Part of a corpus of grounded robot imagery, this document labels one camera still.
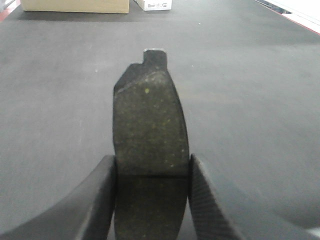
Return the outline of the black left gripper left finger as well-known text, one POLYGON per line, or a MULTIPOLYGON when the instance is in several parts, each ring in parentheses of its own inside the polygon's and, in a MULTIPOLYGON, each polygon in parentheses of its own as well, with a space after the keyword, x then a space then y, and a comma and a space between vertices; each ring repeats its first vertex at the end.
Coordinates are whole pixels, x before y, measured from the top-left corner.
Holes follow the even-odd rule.
POLYGON ((2 234, 2 240, 105 240, 116 198, 116 161, 106 155, 67 196, 2 234))

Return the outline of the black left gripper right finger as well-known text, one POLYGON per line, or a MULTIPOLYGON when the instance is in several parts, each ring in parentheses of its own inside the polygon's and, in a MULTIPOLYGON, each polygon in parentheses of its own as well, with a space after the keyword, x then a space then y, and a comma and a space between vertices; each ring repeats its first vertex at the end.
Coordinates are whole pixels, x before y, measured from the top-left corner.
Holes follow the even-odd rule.
POLYGON ((190 157, 189 207, 199 240, 317 240, 250 199, 209 161, 190 157))

